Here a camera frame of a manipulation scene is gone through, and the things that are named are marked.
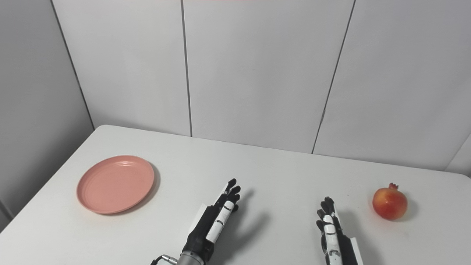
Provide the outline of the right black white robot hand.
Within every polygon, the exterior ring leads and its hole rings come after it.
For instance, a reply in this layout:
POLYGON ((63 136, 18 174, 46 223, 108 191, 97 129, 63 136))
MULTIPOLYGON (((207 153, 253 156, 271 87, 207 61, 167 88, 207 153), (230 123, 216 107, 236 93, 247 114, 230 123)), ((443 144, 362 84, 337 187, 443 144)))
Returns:
POLYGON ((321 232, 321 248, 327 265, 363 265, 356 238, 343 232, 335 202, 325 197, 317 210, 316 225, 321 232))

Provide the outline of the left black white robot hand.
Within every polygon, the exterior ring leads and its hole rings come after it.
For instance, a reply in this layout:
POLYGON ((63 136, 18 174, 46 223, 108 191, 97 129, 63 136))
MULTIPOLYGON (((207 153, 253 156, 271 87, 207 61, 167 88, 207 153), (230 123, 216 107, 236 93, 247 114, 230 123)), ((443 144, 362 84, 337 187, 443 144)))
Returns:
POLYGON ((178 265, 207 265, 215 244, 232 212, 238 210, 241 187, 231 179, 213 205, 206 206, 199 221, 189 233, 178 265))

